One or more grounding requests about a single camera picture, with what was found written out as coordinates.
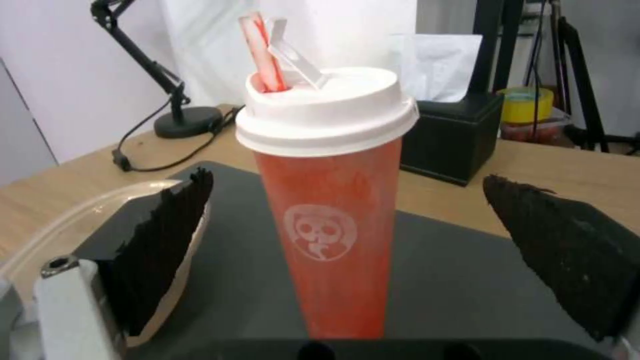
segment red object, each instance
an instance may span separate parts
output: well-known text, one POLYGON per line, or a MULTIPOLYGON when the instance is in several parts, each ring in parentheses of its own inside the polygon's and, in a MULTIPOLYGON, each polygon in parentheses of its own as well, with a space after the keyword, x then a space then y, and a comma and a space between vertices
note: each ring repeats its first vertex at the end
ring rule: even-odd
POLYGON ((532 124, 507 124, 500 125, 500 137, 505 140, 514 140, 519 142, 536 142, 536 143, 554 143, 562 132, 565 125, 561 122, 542 122, 538 124, 536 136, 533 135, 532 124))
POLYGON ((280 92, 289 87, 284 80, 278 60, 268 50, 269 35, 259 12, 239 19, 247 45, 262 80, 255 88, 262 92, 280 92))
POLYGON ((325 158, 255 153, 312 338, 383 335, 401 146, 325 158))

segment red straw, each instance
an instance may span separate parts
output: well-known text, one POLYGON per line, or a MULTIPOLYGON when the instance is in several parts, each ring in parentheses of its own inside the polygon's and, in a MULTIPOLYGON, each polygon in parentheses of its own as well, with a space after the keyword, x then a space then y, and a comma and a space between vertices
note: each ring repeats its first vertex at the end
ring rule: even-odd
POLYGON ((264 27, 264 21, 259 12, 243 16, 240 26, 244 33, 247 45, 253 56, 255 66, 258 68, 259 81, 254 81, 254 86, 261 92, 280 92, 289 87, 284 81, 280 64, 268 51, 269 35, 264 27))

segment yellow tape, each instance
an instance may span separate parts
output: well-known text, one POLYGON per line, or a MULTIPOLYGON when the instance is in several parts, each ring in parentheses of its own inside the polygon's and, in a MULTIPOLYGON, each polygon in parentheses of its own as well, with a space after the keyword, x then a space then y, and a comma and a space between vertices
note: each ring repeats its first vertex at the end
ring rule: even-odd
MULTIPOLYGON (((536 89, 508 88, 500 90, 504 94, 502 105, 502 122, 509 124, 529 124, 535 115, 536 89)), ((538 98, 538 122, 544 122, 551 116, 554 103, 554 93, 545 88, 540 89, 538 98)))

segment lamp base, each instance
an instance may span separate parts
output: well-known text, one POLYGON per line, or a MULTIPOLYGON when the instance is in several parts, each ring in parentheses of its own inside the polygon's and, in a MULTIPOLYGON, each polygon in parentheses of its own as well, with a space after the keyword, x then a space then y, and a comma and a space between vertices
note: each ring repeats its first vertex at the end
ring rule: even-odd
POLYGON ((172 113, 157 118, 154 122, 156 135, 167 139, 189 138, 209 132, 222 121, 220 110, 210 106, 183 108, 182 116, 182 122, 175 121, 172 113))

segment cup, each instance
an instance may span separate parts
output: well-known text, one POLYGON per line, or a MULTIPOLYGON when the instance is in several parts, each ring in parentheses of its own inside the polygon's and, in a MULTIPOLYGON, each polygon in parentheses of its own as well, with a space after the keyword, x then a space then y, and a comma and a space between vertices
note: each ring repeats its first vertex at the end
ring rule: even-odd
POLYGON ((237 139, 252 149, 312 338, 383 336, 401 136, 418 119, 394 73, 323 71, 316 89, 247 79, 237 139))

